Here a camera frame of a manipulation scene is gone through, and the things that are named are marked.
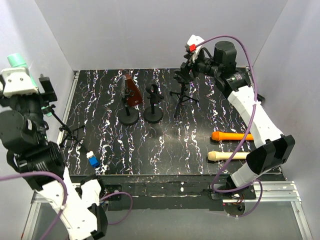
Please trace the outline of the black tripod microphone stand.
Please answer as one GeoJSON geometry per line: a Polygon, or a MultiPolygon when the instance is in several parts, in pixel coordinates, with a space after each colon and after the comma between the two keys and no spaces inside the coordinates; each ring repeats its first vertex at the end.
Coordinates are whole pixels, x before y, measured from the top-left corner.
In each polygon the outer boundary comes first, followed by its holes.
{"type": "Polygon", "coordinates": [[[170,96],[173,96],[173,95],[178,96],[178,102],[175,107],[175,113],[173,115],[176,118],[180,114],[180,111],[184,102],[188,100],[192,100],[198,104],[199,100],[187,95],[187,90],[188,90],[187,85],[189,85],[193,81],[191,78],[186,80],[177,74],[173,78],[177,80],[177,82],[180,84],[180,92],[174,92],[174,91],[169,92],[170,96]]]}

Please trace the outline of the mint green microphone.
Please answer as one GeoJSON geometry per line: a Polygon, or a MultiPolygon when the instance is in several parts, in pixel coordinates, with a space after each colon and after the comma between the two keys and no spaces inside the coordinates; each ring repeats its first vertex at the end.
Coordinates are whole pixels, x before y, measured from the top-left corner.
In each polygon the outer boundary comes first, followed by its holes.
{"type": "Polygon", "coordinates": [[[30,73],[30,69],[29,69],[26,61],[24,60],[24,58],[19,53],[13,53],[13,54],[8,55],[7,56],[7,60],[9,62],[9,64],[10,64],[10,68],[20,68],[20,67],[28,68],[29,74],[31,76],[31,79],[34,80],[32,74],[30,73]]]}

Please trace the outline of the black round-base stand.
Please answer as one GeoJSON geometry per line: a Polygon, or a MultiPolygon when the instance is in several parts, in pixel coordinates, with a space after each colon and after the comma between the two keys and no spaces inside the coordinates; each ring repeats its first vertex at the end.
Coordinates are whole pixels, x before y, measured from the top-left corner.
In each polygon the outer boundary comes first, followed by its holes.
{"type": "Polygon", "coordinates": [[[131,98],[134,95],[134,91],[126,88],[124,91],[124,95],[121,98],[123,108],[118,111],[117,117],[119,122],[125,126],[132,126],[139,120],[139,111],[134,107],[129,106],[128,103],[128,98],[131,98]]]}
{"type": "Polygon", "coordinates": [[[149,99],[150,106],[147,107],[143,112],[144,120],[150,124],[157,124],[163,118],[163,110],[156,106],[163,99],[164,96],[159,92],[159,86],[152,83],[146,87],[146,92],[148,93],[147,99],[149,99]]]}

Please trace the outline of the orange microphone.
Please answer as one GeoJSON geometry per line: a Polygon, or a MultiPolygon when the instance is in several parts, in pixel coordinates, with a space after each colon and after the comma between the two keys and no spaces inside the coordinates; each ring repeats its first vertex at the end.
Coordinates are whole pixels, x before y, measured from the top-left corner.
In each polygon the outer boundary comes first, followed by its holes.
{"type": "Polygon", "coordinates": [[[211,139],[213,141],[240,141],[244,138],[244,133],[234,133],[234,132],[221,132],[214,131],[211,134],[211,139]]]}

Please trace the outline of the black round-base stand front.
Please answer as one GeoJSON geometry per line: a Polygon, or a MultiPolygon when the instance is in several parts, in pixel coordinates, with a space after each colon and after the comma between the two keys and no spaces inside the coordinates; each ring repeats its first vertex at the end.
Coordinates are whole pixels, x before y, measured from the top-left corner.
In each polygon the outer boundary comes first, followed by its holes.
{"type": "Polygon", "coordinates": [[[117,117],[119,122],[125,126],[132,126],[139,120],[139,111],[134,107],[129,106],[128,103],[128,98],[131,98],[134,95],[134,91],[126,88],[124,91],[124,95],[121,98],[123,108],[118,111],[117,117]]]}

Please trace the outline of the beige microphone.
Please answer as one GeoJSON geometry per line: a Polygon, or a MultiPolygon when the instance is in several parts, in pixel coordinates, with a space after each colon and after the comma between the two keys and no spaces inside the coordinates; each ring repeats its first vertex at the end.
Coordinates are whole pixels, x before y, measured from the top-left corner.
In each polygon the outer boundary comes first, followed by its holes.
{"type": "MultiPolygon", "coordinates": [[[[220,151],[210,151],[207,154],[207,159],[211,162],[217,162],[217,161],[222,161],[222,160],[228,160],[232,152],[220,152],[220,151]]],[[[233,156],[233,160],[245,160],[249,152],[237,152],[233,156]]]]}

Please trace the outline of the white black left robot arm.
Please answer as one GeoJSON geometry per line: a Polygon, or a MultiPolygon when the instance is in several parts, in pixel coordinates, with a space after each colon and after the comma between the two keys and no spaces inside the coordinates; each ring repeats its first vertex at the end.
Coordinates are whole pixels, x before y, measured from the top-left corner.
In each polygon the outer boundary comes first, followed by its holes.
{"type": "Polygon", "coordinates": [[[30,188],[45,198],[64,224],[71,240],[106,235],[108,219],[100,200],[106,187],[97,176],[74,187],[57,143],[49,141],[45,115],[55,115],[56,93],[50,79],[41,76],[44,92],[32,91],[27,73],[16,76],[17,83],[0,76],[0,141],[7,150],[6,161],[30,188]]]}

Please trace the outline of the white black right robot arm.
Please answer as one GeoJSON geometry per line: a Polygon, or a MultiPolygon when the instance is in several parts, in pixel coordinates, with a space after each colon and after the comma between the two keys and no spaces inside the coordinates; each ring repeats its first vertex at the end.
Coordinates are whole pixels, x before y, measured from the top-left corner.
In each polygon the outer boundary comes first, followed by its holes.
{"type": "Polygon", "coordinates": [[[223,192],[237,199],[258,177],[287,162],[294,146],[292,135],[284,135],[271,121],[258,101],[257,88],[247,75],[237,69],[237,50],[230,41],[218,41],[214,53],[205,57],[204,40],[192,35],[185,45],[186,62],[175,71],[175,79],[190,81],[199,74],[212,77],[215,86],[238,111],[253,136],[255,149],[245,164],[228,176],[223,192]]]}

